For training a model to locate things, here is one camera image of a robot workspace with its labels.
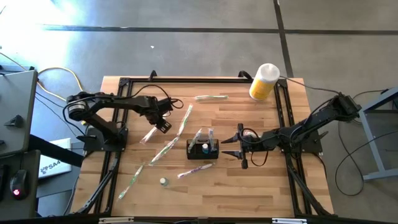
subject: metal stand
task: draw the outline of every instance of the metal stand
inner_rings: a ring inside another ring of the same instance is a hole
[[[398,111],[393,108],[390,110],[377,110],[380,106],[398,99],[398,87],[395,87],[382,95],[376,101],[369,103],[359,111],[359,116],[363,124],[369,145],[371,147],[374,160],[376,161],[378,172],[363,175],[364,180],[380,179],[385,177],[398,176],[398,169],[392,169],[387,151],[385,149],[396,148],[396,135],[390,136],[390,139],[382,141],[371,141],[375,136],[380,136],[388,131],[393,131],[398,126]]]

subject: concrete floor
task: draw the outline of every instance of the concrete floor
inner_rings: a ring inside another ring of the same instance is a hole
[[[279,3],[286,29],[398,30],[395,0]],[[72,69],[87,91],[100,90],[105,75],[149,75],[153,69],[159,75],[235,77],[240,70],[255,74],[261,64],[274,63],[286,74],[279,34],[42,31],[34,24],[277,29],[272,0],[13,1],[0,15],[0,27],[8,31],[0,35],[0,45],[5,54],[39,70],[51,66]],[[308,85],[351,96],[397,86],[398,35],[287,34],[286,39],[293,75],[304,78]],[[0,63],[10,62],[0,58]],[[78,92],[67,72],[47,72],[40,80],[64,97]],[[307,94],[312,109],[332,96],[314,90],[307,90]],[[366,103],[375,97],[377,94],[363,95],[358,102]],[[336,127],[334,122],[322,128],[329,131],[322,139],[323,159],[336,214],[396,222],[398,177],[367,182],[364,191],[355,197],[344,196],[337,190],[334,173],[346,153]],[[361,126],[341,127],[350,151],[367,141]],[[35,104],[32,134],[46,140],[73,137],[39,102]],[[365,174],[376,171],[368,147],[354,158]],[[347,161],[340,172],[338,180],[343,190],[355,192],[360,183],[352,162]],[[56,208],[53,204],[65,205],[68,194],[40,199],[39,212],[61,214],[63,206]]]

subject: plastic wrapper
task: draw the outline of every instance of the plastic wrapper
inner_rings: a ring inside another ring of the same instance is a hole
[[[203,95],[203,96],[195,96],[193,99],[196,101],[204,101],[204,100],[226,100],[228,96],[210,96],[210,95]]]
[[[188,117],[189,117],[189,115],[190,115],[191,112],[192,112],[192,108],[193,108],[193,105],[190,104],[189,107],[188,107],[187,112],[185,113],[184,118],[183,118],[182,121],[181,121],[180,129],[178,130],[177,136],[180,136],[180,135],[181,135],[182,131],[183,131],[184,128],[185,128],[185,125],[187,125]]]
[[[126,189],[124,189],[124,190],[119,194],[118,200],[122,199],[122,198],[126,195],[127,191],[130,189],[130,187],[132,186],[132,184],[137,180],[137,177],[138,177],[138,175],[141,173],[142,168],[144,168],[144,165],[141,165],[140,168],[138,168],[136,174],[134,174],[134,176],[133,176],[132,179],[130,180],[129,185],[126,187]]]
[[[195,134],[195,136],[192,139],[192,142],[188,146],[188,153],[191,153],[192,147],[195,145],[196,141],[200,138],[201,135],[201,129]]]
[[[187,125],[189,114],[191,113],[193,105],[190,104],[187,112],[185,113],[184,118],[181,121],[180,129],[178,130],[177,137],[175,137],[172,141],[170,141],[149,163],[150,166],[153,166],[156,161],[158,161],[164,154],[166,154],[171,148],[173,148],[174,144],[180,139],[180,135],[184,130],[185,125]]]
[[[169,114],[164,114],[163,115],[163,119],[166,119],[166,117],[168,117],[168,116],[170,116]],[[156,131],[157,131],[157,128],[156,127],[153,127],[149,132],[148,132],[148,134],[146,134],[142,139],[141,139],[141,141],[139,141],[141,144],[145,144],[148,140],[150,140],[151,139],[151,137],[156,133]]]
[[[164,154],[166,154],[171,148],[173,148],[174,144],[180,139],[180,136],[175,137],[172,141],[170,141],[149,163],[150,166],[153,166],[156,161],[158,161]]]
[[[215,165],[215,163],[211,163],[211,164],[207,164],[207,165],[204,165],[204,166],[200,166],[200,167],[197,167],[197,168],[195,168],[195,169],[193,169],[193,170],[190,170],[190,171],[188,171],[188,172],[184,172],[184,173],[182,173],[182,174],[179,174],[179,175],[177,175],[177,177],[178,177],[178,178],[185,177],[185,176],[187,176],[187,175],[196,173],[196,172],[198,172],[199,170],[204,170],[204,169],[210,168],[210,167],[212,167],[213,165]]]
[[[214,148],[214,129],[209,128],[209,143],[210,143],[210,150],[215,151],[216,149]]]

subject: plastic bottle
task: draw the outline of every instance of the plastic bottle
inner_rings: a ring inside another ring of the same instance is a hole
[[[251,84],[249,94],[254,100],[265,100],[280,76],[279,69],[271,64],[265,63],[259,67],[259,70]]]
[[[209,153],[209,145],[204,143],[203,145],[201,145],[201,150],[203,151],[203,153],[208,154]]]
[[[160,184],[163,187],[166,187],[169,184],[169,180],[167,178],[165,178],[165,177],[162,177],[162,178],[160,178]]]

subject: wooden table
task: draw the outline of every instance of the wooden table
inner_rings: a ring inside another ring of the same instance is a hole
[[[104,77],[101,91],[117,93],[119,79],[120,77]],[[288,84],[294,119],[297,122],[305,119],[310,113],[307,95],[303,86],[293,82]],[[135,83],[132,92],[135,93],[144,85],[145,83]],[[172,124],[172,129],[167,134],[157,131],[145,145],[139,141],[152,129],[152,126],[145,117],[139,117],[134,112],[129,113],[127,122],[129,139],[119,167],[112,216],[294,216],[285,158],[279,149],[269,153],[263,167],[256,167],[249,162],[247,170],[242,170],[241,161],[220,153],[214,167],[177,179],[177,174],[206,163],[189,161],[185,153],[186,140],[191,139],[200,128],[204,128],[204,132],[207,132],[207,127],[214,128],[214,136],[220,141],[232,137],[239,122],[246,128],[255,129],[259,134],[279,128],[273,92],[266,101],[259,103],[249,97],[250,85],[245,83],[160,83],[159,85],[172,98],[181,99],[185,106],[172,111],[171,116],[167,118]],[[155,87],[146,88],[140,94],[164,98],[164,94]],[[197,95],[228,95],[229,99],[196,103],[193,97]],[[139,166],[143,162],[148,163],[175,137],[190,103],[193,104],[193,111],[179,142],[155,166],[145,166],[137,182],[126,196],[117,202],[118,195],[127,187]],[[113,110],[101,110],[99,114],[104,119],[111,120]],[[223,144],[220,147],[221,151],[238,149],[238,142]],[[265,152],[255,153],[254,162],[261,164],[264,156]],[[73,200],[73,212],[85,203],[97,187],[103,157],[103,152],[94,152],[84,160]],[[325,209],[333,213],[322,164],[312,154],[303,154],[302,160],[308,187]],[[160,185],[161,177],[169,179],[169,186]],[[104,192],[102,208],[106,203],[108,189]],[[299,190],[298,199],[300,208],[304,211],[302,194]]]

